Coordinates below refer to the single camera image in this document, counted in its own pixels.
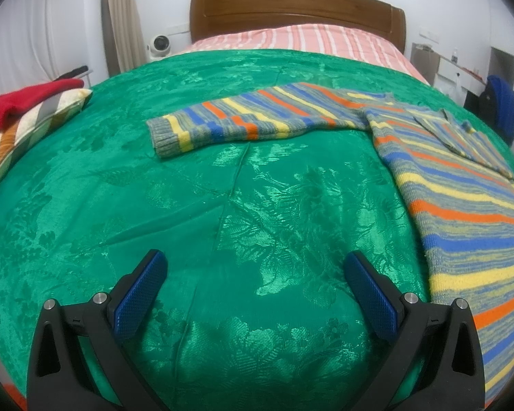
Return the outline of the striped knit sweater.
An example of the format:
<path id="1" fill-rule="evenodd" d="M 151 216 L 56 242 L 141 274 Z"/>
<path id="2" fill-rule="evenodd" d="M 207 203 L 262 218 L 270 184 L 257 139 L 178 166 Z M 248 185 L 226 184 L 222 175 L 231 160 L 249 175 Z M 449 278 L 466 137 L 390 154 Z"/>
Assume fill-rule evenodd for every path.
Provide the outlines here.
<path id="1" fill-rule="evenodd" d="M 157 154 L 313 130 L 368 131 L 420 232 L 435 301 L 465 298 L 482 347 L 485 393 L 514 374 L 514 171 L 488 137 L 446 110 L 310 83 L 202 102 L 148 122 Z"/>

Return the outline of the orange rug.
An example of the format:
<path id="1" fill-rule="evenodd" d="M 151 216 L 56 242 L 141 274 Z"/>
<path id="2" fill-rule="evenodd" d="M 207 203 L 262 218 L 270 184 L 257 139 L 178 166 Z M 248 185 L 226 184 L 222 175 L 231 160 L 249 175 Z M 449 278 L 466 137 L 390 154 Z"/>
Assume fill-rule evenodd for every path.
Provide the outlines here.
<path id="1" fill-rule="evenodd" d="M 26 397 L 24 394 L 20 393 L 20 390 L 15 387 L 12 383 L 4 383 L 3 384 L 4 390 L 8 394 L 8 396 L 13 400 L 13 402 L 22 410 L 27 410 L 26 405 Z"/>

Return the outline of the green floral bedspread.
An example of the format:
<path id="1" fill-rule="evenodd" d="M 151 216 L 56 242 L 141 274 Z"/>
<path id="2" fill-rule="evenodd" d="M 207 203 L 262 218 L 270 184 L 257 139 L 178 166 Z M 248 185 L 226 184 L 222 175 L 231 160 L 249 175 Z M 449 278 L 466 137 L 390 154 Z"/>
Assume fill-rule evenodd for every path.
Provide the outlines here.
<path id="1" fill-rule="evenodd" d="M 352 401 L 389 351 L 344 279 L 353 250 L 422 301 L 463 298 L 433 299 L 420 232 L 368 131 L 218 143 L 172 158 L 153 147 L 151 119 L 297 83 L 446 110 L 514 171 L 508 145 L 475 114 L 360 61 L 196 52 L 112 77 L 0 182 L 0 360 L 18 390 L 44 302 L 110 291 L 153 249 L 168 274 L 124 347 L 173 410 L 338 410 Z"/>

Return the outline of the striped brown white pillow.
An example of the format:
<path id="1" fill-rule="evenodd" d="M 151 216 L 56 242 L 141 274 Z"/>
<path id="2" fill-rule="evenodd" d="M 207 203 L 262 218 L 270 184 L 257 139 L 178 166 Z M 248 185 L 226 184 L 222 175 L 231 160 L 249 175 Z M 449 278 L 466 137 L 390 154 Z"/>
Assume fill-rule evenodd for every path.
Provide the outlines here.
<path id="1" fill-rule="evenodd" d="M 88 88 L 53 95 L 0 132 L 0 182 L 27 151 L 79 114 L 92 95 Z"/>

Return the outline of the red folded garment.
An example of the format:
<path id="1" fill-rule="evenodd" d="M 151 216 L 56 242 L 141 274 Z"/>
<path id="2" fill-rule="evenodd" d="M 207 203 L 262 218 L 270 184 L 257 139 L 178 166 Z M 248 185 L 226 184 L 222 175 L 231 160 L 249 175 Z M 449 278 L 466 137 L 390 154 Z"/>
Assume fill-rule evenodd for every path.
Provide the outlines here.
<path id="1" fill-rule="evenodd" d="M 78 78 L 60 79 L 0 95 L 0 131 L 48 98 L 83 86 L 84 82 Z"/>

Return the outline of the white desk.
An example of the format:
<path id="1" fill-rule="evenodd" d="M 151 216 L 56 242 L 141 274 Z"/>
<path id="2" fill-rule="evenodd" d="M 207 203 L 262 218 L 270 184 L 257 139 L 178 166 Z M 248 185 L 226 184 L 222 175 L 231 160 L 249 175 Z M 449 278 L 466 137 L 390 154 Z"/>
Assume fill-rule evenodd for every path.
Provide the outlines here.
<path id="1" fill-rule="evenodd" d="M 458 105 L 462 106 L 468 95 L 479 97 L 486 89 L 486 85 L 471 72 L 423 43 L 412 45 L 410 62 L 429 85 Z"/>

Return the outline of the plastic water bottle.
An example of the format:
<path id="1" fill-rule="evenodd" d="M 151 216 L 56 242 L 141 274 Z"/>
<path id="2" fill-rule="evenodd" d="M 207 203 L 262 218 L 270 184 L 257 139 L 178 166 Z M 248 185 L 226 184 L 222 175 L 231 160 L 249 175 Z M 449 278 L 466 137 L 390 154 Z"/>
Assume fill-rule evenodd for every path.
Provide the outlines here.
<path id="1" fill-rule="evenodd" d="M 458 64 L 458 49 L 454 48 L 451 54 L 451 62 L 454 64 Z"/>

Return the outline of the beige curtain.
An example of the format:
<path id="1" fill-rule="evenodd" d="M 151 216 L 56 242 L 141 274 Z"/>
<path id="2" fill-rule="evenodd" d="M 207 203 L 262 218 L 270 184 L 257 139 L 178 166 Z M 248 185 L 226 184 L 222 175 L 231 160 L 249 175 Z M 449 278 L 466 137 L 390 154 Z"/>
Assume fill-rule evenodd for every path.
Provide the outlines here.
<path id="1" fill-rule="evenodd" d="M 135 0 L 101 0 L 103 43 L 110 76 L 146 63 L 145 44 Z"/>

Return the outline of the pink striped bed sheet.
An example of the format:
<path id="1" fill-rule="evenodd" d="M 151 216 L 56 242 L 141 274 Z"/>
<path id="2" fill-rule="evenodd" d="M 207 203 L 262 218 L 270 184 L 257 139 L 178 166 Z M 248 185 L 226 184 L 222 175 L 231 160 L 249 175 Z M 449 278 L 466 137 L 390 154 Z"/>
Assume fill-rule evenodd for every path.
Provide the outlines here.
<path id="1" fill-rule="evenodd" d="M 215 35 L 193 43 L 182 52 L 253 49 L 295 50 L 355 60 L 402 72 L 422 83 L 426 82 L 390 41 L 360 29 L 323 23 Z"/>

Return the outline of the brown wooden headboard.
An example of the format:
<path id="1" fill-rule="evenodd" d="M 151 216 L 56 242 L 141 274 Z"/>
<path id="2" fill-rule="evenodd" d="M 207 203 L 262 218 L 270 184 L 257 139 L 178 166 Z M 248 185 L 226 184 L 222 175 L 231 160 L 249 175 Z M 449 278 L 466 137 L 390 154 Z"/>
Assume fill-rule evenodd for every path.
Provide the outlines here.
<path id="1" fill-rule="evenodd" d="M 360 29 L 406 49 L 403 9 L 380 0 L 191 0 L 193 43 L 221 34 L 321 23 Z"/>

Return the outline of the white wall socket strip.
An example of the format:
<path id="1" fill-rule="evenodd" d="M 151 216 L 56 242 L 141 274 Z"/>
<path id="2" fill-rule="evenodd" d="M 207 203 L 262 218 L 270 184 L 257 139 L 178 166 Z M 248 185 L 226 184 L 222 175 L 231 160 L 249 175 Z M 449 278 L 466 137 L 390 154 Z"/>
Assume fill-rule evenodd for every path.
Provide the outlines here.
<path id="1" fill-rule="evenodd" d="M 420 29 L 420 37 L 430 40 L 433 43 L 439 43 L 440 42 L 440 36 L 437 33 L 434 33 L 429 30 Z"/>

